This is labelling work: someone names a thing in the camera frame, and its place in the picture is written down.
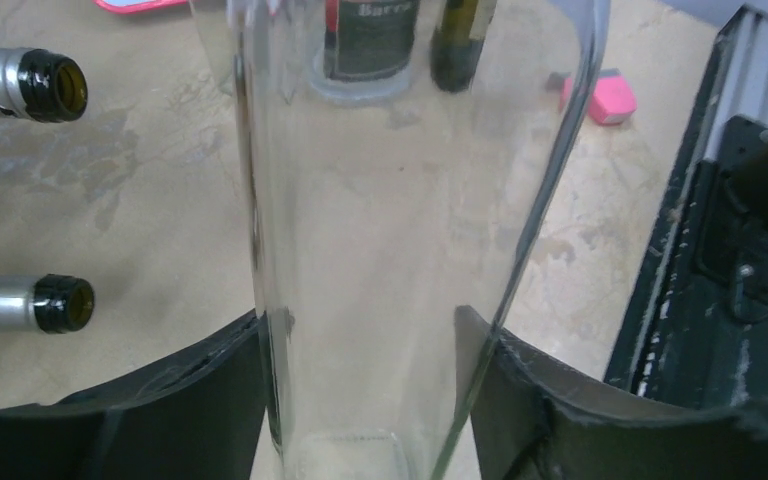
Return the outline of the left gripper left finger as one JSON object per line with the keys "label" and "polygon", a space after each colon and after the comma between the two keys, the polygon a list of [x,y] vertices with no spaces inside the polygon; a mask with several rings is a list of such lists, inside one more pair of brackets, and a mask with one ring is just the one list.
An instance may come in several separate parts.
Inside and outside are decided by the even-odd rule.
{"label": "left gripper left finger", "polygon": [[0,479],[246,479],[266,407],[247,313],[51,405],[0,409]]}

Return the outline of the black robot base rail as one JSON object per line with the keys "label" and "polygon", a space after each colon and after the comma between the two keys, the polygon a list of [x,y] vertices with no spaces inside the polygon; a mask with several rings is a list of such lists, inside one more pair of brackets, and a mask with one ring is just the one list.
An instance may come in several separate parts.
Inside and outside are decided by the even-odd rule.
{"label": "black robot base rail", "polygon": [[702,409],[768,396],[768,229],[728,189],[768,143],[768,12],[719,32],[605,379]]}

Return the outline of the clear bottle green label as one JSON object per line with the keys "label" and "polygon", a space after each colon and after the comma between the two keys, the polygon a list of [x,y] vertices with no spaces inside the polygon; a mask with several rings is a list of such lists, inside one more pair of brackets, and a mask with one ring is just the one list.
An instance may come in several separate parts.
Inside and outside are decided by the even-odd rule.
{"label": "clear bottle green label", "polygon": [[417,1],[326,1],[312,38],[309,80],[341,104],[395,97],[410,84]]}

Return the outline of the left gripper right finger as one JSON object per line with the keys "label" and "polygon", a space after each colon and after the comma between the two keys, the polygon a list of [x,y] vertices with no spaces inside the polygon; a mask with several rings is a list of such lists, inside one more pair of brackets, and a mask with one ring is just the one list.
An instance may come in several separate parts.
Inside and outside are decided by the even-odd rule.
{"label": "left gripper right finger", "polygon": [[768,479],[768,398],[690,410],[501,331],[471,409],[484,479]]}

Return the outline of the dark green wine bottle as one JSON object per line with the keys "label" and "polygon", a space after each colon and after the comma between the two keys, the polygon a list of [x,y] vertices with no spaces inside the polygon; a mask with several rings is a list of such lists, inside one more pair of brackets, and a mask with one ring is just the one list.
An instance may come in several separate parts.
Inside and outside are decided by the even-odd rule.
{"label": "dark green wine bottle", "polygon": [[469,88],[496,6],[496,0],[445,2],[430,49],[431,78],[438,89],[459,93]]}

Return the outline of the dark bottle beige label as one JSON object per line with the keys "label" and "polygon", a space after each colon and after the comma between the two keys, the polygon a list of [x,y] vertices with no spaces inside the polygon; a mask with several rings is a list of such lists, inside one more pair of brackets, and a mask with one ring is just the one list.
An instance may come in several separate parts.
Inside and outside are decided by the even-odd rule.
{"label": "dark bottle beige label", "polygon": [[45,49],[0,48],[0,118],[73,122],[87,105],[87,80],[70,57]]}

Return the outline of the olive green wine bottle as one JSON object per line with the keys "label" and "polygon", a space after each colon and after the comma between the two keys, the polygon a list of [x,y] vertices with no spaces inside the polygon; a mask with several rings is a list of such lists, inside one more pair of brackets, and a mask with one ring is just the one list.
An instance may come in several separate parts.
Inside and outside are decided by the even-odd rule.
{"label": "olive green wine bottle", "polygon": [[82,278],[0,275],[0,332],[77,332],[94,308],[94,289]]}

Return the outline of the clear square glass bottle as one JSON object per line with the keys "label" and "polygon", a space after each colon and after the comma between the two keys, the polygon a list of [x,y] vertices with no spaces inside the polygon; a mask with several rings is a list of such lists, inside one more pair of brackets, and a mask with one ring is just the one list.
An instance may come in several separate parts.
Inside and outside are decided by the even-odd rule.
{"label": "clear square glass bottle", "polygon": [[[194,1],[236,100],[278,479],[440,479],[586,115],[606,1],[497,1],[469,88],[431,78],[446,1],[417,1],[410,84],[316,91],[326,1]],[[571,74],[570,98],[548,91]]]}

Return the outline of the pink framed whiteboard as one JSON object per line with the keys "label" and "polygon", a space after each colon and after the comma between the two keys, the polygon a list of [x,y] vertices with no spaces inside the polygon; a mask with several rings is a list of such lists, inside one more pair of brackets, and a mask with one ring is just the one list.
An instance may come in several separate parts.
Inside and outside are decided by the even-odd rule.
{"label": "pink framed whiteboard", "polygon": [[128,15],[186,4],[187,0],[95,0],[94,3],[110,13]]}

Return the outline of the pink eraser block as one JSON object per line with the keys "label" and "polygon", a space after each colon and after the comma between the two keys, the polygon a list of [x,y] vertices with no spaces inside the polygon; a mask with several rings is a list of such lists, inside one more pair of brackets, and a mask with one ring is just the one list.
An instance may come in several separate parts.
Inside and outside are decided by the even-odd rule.
{"label": "pink eraser block", "polygon": [[[546,89],[559,93],[560,110],[570,98],[572,85],[571,74],[566,72],[552,72],[547,79]],[[636,96],[621,71],[616,68],[601,70],[589,104],[589,117],[602,126],[620,125],[637,108]]]}

